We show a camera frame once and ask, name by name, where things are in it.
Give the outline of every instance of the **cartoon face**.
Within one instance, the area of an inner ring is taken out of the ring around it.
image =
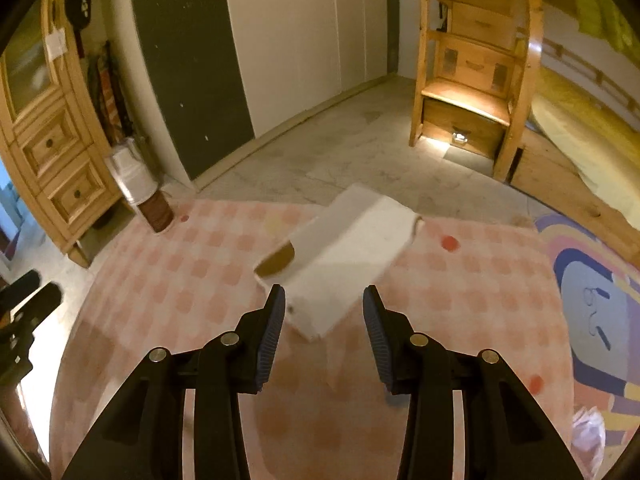
[[[630,323],[626,294],[587,262],[569,263],[562,274],[564,316],[580,361],[627,380]]]

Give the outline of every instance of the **glass cabinet door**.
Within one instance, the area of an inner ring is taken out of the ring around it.
[[[36,0],[4,51],[6,94],[14,120],[51,85],[42,37],[41,8],[42,0]]]

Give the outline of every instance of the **cabinet drawer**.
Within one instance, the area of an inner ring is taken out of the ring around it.
[[[65,237],[84,232],[114,202],[112,182],[94,146],[55,176],[38,201]]]
[[[11,146],[20,172],[35,194],[84,149],[63,98],[25,128]]]
[[[513,49],[516,37],[513,18],[459,2],[453,4],[451,31],[507,50]]]

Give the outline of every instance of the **marble floor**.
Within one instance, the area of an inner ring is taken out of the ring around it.
[[[210,199],[328,205],[346,187],[360,182],[420,214],[523,225],[548,211],[537,201],[504,186],[482,171],[486,163],[421,139],[408,146],[414,83],[395,77],[289,130],[203,189]],[[173,198],[193,192],[168,181]],[[43,282],[58,282],[63,304],[35,331],[30,359],[34,369],[22,381],[24,400],[45,457],[49,457],[49,413],[66,340],[111,241],[89,269],[62,256],[30,226],[12,263],[20,276],[38,269]]]

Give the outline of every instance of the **wooden bed frame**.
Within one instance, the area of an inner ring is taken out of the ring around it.
[[[542,0],[521,0],[526,28],[515,24],[517,0],[438,0],[447,7],[446,30],[429,29],[428,1],[420,0],[409,145],[425,136],[490,158],[496,180],[574,220],[640,268],[640,232],[589,190],[555,145],[526,128],[543,52],[590,79],[640,120],[638,102],[577,54],[543,39]],[[435,57],[428,76],[430,42]],[[524,48],[518,49],[518,42]],[[496,88],[498,68],[503,77]],[[463,144],[456,142],[459,136]]]
[[[544,41],[543,52],[589,77],[640,119],[635,99],[592,64],[551,40]],[[594,106],[609,108],[593,95],[588,96]],[[524,129],[507,182],[580,224],[640,268],[640,232],[629,225],[620,211],[595,196],[580,178],[575,164],[542,134]]]

